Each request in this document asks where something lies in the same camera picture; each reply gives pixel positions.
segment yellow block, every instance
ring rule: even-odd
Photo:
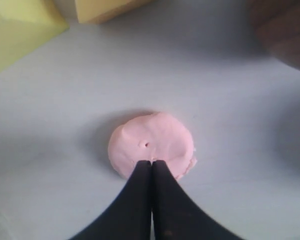
[[[75,0],[79,23],[103,23],[152,0]]]
[[[67,28],[53,0],[0,0],[0,71]]]

